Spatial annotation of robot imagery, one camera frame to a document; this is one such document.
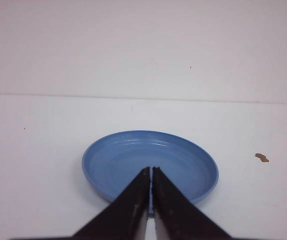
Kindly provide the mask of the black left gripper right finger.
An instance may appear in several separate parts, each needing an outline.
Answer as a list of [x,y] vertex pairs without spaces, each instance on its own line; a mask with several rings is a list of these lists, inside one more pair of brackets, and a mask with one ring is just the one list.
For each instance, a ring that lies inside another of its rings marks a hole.
[[158,240],[231,240],[179,191],[159,167],[152,168],[152,205]]

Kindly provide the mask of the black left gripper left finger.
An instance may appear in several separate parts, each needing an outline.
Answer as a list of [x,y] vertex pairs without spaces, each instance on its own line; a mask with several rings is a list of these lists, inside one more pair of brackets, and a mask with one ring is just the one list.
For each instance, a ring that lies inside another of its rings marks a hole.
[[122,193],[78,230],[74,240],[145,239],[150,202],[150,168],[143,168]]

